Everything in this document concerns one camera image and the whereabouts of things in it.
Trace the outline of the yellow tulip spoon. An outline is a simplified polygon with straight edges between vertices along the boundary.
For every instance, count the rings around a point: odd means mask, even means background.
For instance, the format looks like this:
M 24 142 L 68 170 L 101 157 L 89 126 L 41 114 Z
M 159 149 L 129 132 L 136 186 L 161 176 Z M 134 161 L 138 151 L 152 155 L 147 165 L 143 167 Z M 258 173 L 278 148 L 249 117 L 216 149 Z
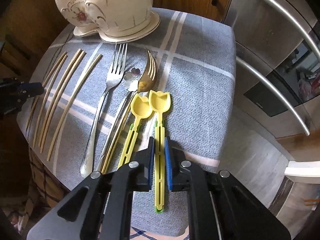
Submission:
M 170 109 L 171 97 L 169 92 L 149 92 L 149 105 L 157 114 L 155 123 L 155 211 L 162 213 L 165 206 L 165 127 L 163 114 Z
M 128 131 L 118 168 L 130 161 L 138 137 L 140 122 L 149 118 L 152 113 L 148 97 L 136 94 L 131 102 L 131 113 L 134 115 L 135 121 Z

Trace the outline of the silver fork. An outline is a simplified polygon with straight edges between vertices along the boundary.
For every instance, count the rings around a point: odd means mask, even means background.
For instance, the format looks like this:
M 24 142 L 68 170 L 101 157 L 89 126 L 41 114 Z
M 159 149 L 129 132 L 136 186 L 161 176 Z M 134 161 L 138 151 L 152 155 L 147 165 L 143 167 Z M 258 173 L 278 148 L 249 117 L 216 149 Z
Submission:
M 94 155 L 95 155 L 95 137 L 97 133 L 98 122 L 103 111 L 104 101 L 109 91 L 120 84 L 124 76 L 126 56 L 127 56 L 127 43 L 116 44 L 113 54 L 113 62 L 108 70 L 106 77 L 106 87 L 99 99 L 95 117 L 89 134 L 89 139 L 86 145 L 85 155 L 80 165 L 80 174 L 86 178 L 93 170 Z

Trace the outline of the silver flower-end spoon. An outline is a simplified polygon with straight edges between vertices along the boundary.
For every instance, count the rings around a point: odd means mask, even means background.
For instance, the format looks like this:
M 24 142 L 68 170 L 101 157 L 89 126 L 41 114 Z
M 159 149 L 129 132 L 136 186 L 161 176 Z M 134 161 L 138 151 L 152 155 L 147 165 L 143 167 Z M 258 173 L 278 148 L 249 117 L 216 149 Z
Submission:
M 129 106 L 132 98 L 134 97 L 135 92 L 138 90 L 138 81 L 140 78 L 140 70 L 138 68 L 132 68 L 130 71 L 126 72 L 124 75 L 124 85 L 127 88 L 127 94 L 122 100 L 120 106 L 118 107 L 116 113 L 116 120 L 111 126 L 111 131 L 108 135 L 108 138 L 103 146 L 103 151 L 99 158 L 98 164 L 95 168 L 95 171 L 100 173 L 106 173 L 110 159 L 118 142 L 119 134 L 123 129 L 127 114 L 129 112 Z

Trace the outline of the gold fork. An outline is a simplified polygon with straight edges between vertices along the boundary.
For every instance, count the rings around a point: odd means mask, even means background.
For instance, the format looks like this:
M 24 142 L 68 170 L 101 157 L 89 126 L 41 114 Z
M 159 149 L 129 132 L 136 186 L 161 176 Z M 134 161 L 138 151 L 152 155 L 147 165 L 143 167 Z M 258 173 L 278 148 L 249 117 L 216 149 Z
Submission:
M 150 89 L 153 88 L 153 86 L 155 85 L 155 82 L 156 82 L 157 66 L 156 66 L 155 58 L 152 56 L 152 54 L 150 53 L 149 50 L 147 50 L 147 56 L 148 56 L 148 61 L 146 64 L 146 68 L 145 68 L 142 76 L 139 78 L 138 90 L 137 90 L 137 92 L 135 92 L 134 96 L 138 93 L 148 92 Z

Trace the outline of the grey plaid table cloth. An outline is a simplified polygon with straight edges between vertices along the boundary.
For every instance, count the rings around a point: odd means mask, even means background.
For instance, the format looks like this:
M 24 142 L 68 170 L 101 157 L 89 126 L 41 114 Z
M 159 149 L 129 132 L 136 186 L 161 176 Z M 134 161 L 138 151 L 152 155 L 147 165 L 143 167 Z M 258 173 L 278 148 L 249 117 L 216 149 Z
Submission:
M 186 157 L 214 172 L 219 164 L 231 116 L 235 85 L 235 39 L 224 24 L 186 12 L 158 9 L 161 22 L 147 37 L 128 46 L 126 70 L 142 72 L 147 50 L 155 55 L 158 68 L 155 91 L 169 92 L 171 107 L 164 113 L 166 135 L 184 150 Z M 114 45 L 98 35 L 75 37 L 67 26 L 47 49 L 31 80 L 43 81 L 56 60 L 66 52 L 71 59 L 80 48 L 85 57 L 72 75 L 53 114 L 43 152 L 38 147 L 41 126 L 50 99 L 40 97 L 28 130 L 25 130 L 32 101 L 28 100 L 17 122 L 30 145 L 31 174 L 37 193 L 50 206 L 57 204 L 66 189 L 82 181 L 80 165 L 93 124 L 98 101 L 105 89 Z M 50 161 L 47 154 L 57 124 L 74 87 L 90 62 L 103 57 L 91 71 L 75 98 L 55 142 Z

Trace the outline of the cream ceramic utensil holder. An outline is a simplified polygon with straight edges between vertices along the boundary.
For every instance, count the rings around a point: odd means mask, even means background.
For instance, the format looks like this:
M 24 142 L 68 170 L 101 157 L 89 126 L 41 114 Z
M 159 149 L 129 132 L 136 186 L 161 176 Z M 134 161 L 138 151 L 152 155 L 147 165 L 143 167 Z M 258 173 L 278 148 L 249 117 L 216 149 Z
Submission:
M 76 37 L 98 34 L 108 43 L 128 43 L 152 33 L 160 24 L 153 0 L 55 0 Z

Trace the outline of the stainless steel oven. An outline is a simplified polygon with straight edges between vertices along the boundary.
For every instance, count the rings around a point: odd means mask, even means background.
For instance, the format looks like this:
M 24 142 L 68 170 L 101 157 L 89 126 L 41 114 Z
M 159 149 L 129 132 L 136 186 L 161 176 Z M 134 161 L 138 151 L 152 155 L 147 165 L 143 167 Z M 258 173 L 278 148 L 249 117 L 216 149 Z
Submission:
M 319 129 L 319 17 L 308 0 L 231 0 L 234 104 L 274 137 Z

